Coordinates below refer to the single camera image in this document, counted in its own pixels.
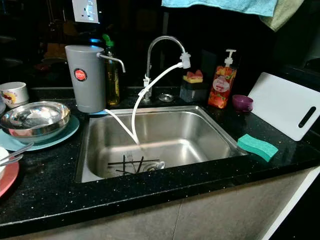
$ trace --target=purple cup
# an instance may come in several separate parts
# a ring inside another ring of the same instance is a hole
[[[237,111],[251,112],[254,100],[245,95],[233,95],[232,104]]]

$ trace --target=sink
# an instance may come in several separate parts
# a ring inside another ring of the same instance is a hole
[[[132,109],[113,112],[131,129]],[[171,168],[246,154],[199,106],[139,108],[135,125],[139,146],[110,115],[90,118],[83,132],[75,181],[134,174],[142,156],[139,172],[153,170],[162,161],[165,168]]]

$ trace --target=black granite countertop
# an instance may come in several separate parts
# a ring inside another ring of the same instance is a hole
[[[117,107],[132,108],[138,91],[132,90]],[[204,109],[235,140],[250,134],[275,145],[279,151],[270,162],[249,154],[76,183],[86,115],[76,109],[74,99],[54,100],[70,107],[80,120],[80,128],[57,145],[25,153],[16,181],[0,198],[0,238],[110,216],[320,164],[318,135],[308,132],[301,141],[293,141],[254,114],[235,112],[229,104],[226,109],[207,106]],[[181,105],[186,103],[176,98],[172,103],[155,101],[141,107]]]

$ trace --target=white mug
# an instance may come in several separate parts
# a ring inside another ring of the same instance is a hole
[[[3,102],[11,109],[29,102],[27,85],[20,81],[1,84],[0,95]]]

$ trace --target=white cutting board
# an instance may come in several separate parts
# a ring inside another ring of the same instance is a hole
[[[320,115],[320,92],[262,72],[248,95],[253,99],[252,113],[300,141]],[[311,107],[315,112],[303,127],[299,123]]]

